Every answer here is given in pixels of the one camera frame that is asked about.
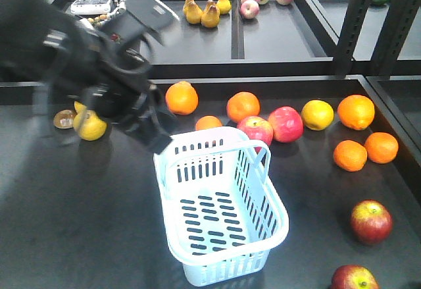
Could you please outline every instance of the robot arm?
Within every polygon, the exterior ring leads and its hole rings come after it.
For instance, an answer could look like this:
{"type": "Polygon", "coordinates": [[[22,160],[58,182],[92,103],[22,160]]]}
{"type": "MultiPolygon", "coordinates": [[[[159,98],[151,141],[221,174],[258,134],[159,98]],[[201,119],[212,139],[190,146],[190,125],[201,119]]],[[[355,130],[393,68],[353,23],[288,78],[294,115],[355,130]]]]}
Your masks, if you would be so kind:
{"type": "Polygon", "coordinates": [[[148,45],[146,36],[164,43],[179,20],[158,0],[126,6],[97,31],[44,0],[0,0],[0,66],[60,88],[160,153],[176,119],[147,80],[151,65],[132,46],[148,45]],[[115,35],[121,40],[111,40],[115,35]]]}

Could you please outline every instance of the light blue basket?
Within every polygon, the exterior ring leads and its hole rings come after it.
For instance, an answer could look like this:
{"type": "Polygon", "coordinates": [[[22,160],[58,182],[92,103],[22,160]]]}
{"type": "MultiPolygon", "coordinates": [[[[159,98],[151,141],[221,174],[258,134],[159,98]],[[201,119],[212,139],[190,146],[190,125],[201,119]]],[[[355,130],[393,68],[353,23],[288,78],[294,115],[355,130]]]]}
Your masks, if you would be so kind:
{"type": "Polygon", "coordinates": [[[287,236],[264,142],[229,126],[188,132],[154,162],[168,247],[192,285],[261,270],[287,236]]]}

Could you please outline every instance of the orange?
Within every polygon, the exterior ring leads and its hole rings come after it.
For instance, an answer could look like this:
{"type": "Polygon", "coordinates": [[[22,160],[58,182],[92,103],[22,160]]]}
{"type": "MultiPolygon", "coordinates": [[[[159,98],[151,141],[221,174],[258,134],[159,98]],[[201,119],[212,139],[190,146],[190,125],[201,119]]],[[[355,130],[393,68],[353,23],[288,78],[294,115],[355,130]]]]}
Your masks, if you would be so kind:
{"type": "Polygon", "coordinates": [[[205,130],[210,128],[217,128],[219,126],[222,126],[221,120],[215,116],[204,116],[201,117],[195,125],[196,131],[198,130],[205,130]]]}
{"type": "Polygon", "coordinates": [[[177,115],[190,115],[199,104],[196,89],[189,83],[181,81],[172,84],[165,93],[168,109],[177,115]]]}
{"type": "Polygon", "coordinates": [[[337,115],[348,128],[364,130],[374,120],[374,104],[366,96],[351,95],[341,101],[337,115]]]}
{"type": "Polygon", "coordinates": [[[386,164],[395,159],[399,144],[391,134],[375,132],[369,135],[364,147],[366,148],[368,158],[371,161],[379,164],[386,164]]]}
{"type": "Polygon", "coordinates": [[[251,92],[239,92],[232,96],[226,105],[226,113],[235,123],[239,123],[245,117],[258,116],[260,102],[251,92]]]}
{"type": "Polygon", "coordinates": [[[334,161],[337,166],[349,172],[357,172],[367,162],[367,151],[361,144],[345,140],[340,142],[334,150],[334,161]]]}

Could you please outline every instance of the shelf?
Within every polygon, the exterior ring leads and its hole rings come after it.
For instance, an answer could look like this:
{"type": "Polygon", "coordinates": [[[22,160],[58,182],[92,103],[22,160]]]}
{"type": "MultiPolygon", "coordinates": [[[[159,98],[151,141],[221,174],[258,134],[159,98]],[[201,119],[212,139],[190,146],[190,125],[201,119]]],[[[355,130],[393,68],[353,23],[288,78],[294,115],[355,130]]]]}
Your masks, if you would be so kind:
{"type": "MultiPolygon", "coordinates": [[[[51,0],[63,11],[74,0],[51,0]]],[[[182,37],[171,46],[152,41],[153,78],[326,74],[335,49],[334,32],[311,0],[281,6],[270,0],[254,20],[239,15],[239,0],[217,28],[190,25],[184,0],[161,0],[181,20],[182,37]]],[[[203,9],[206,0],[196,0],[203,9]]]]}
{"type": "MultiPolygon", "coordinates": [[[[331,25],[337,38],[341,33],[343,20],[348,8],[349,0],[313,0],[318,10],[326,17],[326,20],[331,25]]],[[[359,35],[357,46],[354,51],[354,59],[357,62],[369,61],[376,46],[380,30],[382,29],[389,4],[381,7],[370,5],[362,29],[359,35]]],[[[416,61],[419,66],[421,64],[421,37],[419,36],[419,29],[421,28],[421,13],[418,10],[412,27],[403,45],[400,55],[398,56],[397,70],[405,72],[404,66],[407,66],[405,61],[416,61]]]]}
{"type": "MultiPolygon", "coordinates": [[[[347,78],[191,80],[200,104],[193,114],[179,117],[177,133],[192,131],[203,115],[216,115],[233,126],[226,102],[242,90],[258,96],[263,117],[282,105],[300,111],[310,99],[325,100],[336,110],[354,93],[367,95],[376,105],[376,118],[366,130],[348,129],[335,115],[324,131],[306,129],[296,142],[270,146],[269,176],[288,211],[289,234],[270,252],[262,272],[213,288],[295,288],[298,281],[300,288],[325,289],[334,270],[344,264],[366,266],[380,286],[419,286],[421,151],[367,80],[347,78]],[[354,173],[334,165],[337,143],[363,143],[375,131],[398,138],[394,162],[368,161],[354,173]],[[350,211],[362,199],[382,202],[395,219],[390,237],[374,247],[358,243],[349,228],[350,211]]],[[[162,91],[173,82],[154,81],[162,91]]],[[[0,99],[14,95],[0,104],[2,134],[7,135],[0,150],[8,152],[7,159],[0,159],[2,285],[194,288],[167,247],[151,153],[116,128],[96,142],[44,145],[27,100],[33,89],[30,84],[0,88],[0,99]]]]}
{"type": "Polygon", "coordinates": [[[368,77],[368,81],[421,149],[421,76],[368,77]]]}

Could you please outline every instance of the yellow pear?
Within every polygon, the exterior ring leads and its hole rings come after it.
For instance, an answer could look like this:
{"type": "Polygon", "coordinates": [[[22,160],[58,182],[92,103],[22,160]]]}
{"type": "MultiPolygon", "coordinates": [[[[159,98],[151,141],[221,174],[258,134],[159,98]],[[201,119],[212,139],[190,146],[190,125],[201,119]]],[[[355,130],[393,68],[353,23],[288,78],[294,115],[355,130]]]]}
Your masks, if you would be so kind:
{"type": "Polygon", "coordinates": [[[219,24],[219,8],[211,5],[206,12],[202,14],[202,26],[206,28],[215,28],[219,24]]]}
{"type": "Polygon", "coordinates": [[[200,24],[202,21],[203,11],[194,1],[187,4],[186,19],[190,24],[200,24]]]}
{"type": "Polygon", "coordinates": [[[221,12],[219,10],[219,7],[216,5],[216,3],[213,0],[208,0],[206,2],[206,7],[205,7],[205,9],[203,9],[203,13],[207,13],[207,11],[209,10],[209,8],[211,8],[212,6],[215,6],[216,7],[216,10],[217,10],[218,16],[219,16],[221,12]]]}
{"type": "Polygon", "coordinates": [[[184,6],[183,6],[183,13],[184,15],[186,15],[186,9],[187,9],[187,5],[188,3],[194,2],[195,0],[185,0],[184,1],[184,6]]]}
{"type": "Polygon", "coordinates": [[[231,11],[230,0],[218,0],[216,6],[219,8],[221,14],[228,14],[231,11]]]}

